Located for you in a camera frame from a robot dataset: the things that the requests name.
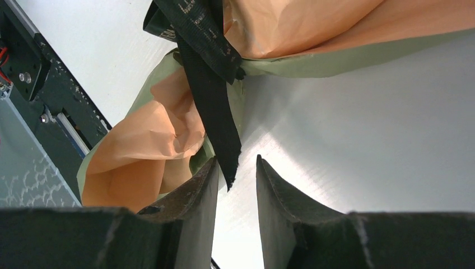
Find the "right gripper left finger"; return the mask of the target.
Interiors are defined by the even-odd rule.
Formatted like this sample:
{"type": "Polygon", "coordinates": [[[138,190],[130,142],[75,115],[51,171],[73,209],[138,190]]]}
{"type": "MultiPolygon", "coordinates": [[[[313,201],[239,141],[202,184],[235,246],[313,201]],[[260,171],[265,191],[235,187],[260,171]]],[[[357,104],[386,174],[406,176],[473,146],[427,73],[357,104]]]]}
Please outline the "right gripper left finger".
{"type": "Polygon", "coordinates": [[[2,268],[211,268],[219,165],[210,159],[138,213],[123,207],[1,211],[2,268]]]}

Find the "black printed ribbon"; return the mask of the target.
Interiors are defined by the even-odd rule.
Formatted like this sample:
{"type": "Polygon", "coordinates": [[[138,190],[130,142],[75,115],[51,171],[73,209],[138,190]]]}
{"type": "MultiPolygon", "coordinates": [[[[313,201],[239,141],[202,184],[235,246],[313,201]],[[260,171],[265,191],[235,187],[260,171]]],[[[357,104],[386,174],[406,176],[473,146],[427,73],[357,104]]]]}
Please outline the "black printed ribbon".
{"type": "Polygon", "coordinates": [[[143,30],[178,46],[195,105],[223,172],[235,181],[241,153],[227,86],[245,76],[243,59],[224,35],[222,1],[152,1],[143,30]]]}

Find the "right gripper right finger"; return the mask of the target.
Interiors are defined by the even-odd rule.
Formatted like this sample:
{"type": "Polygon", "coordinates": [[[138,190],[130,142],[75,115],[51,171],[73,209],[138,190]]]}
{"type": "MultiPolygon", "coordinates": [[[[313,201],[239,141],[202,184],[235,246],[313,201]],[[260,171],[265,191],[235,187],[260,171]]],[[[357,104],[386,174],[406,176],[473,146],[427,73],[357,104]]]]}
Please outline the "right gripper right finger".
{"type": "Polygon", "coordinates": [[[329,208],[256,163],[265,268],[473,268],[474,214],[329,208]]]}

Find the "green orange wrapping paper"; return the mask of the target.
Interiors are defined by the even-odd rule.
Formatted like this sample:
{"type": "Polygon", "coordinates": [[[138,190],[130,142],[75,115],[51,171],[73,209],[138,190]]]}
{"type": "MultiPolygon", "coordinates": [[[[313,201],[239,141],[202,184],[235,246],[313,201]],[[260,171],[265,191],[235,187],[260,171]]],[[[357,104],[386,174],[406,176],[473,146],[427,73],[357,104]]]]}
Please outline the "green orange wrapping paper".
{"type": "MultiPolygon", "coordinates": [[[[332,77],[474,31],[473,1],[222,2],[224,35],[245,76],[332,77]]],[[[242,81],[227,86],[239,137],[242,81]]],[[[138,212],[213,157],[177,47],[150,73],[127,116],[86,155],[77,173],[82,204],[138,212]]]]}

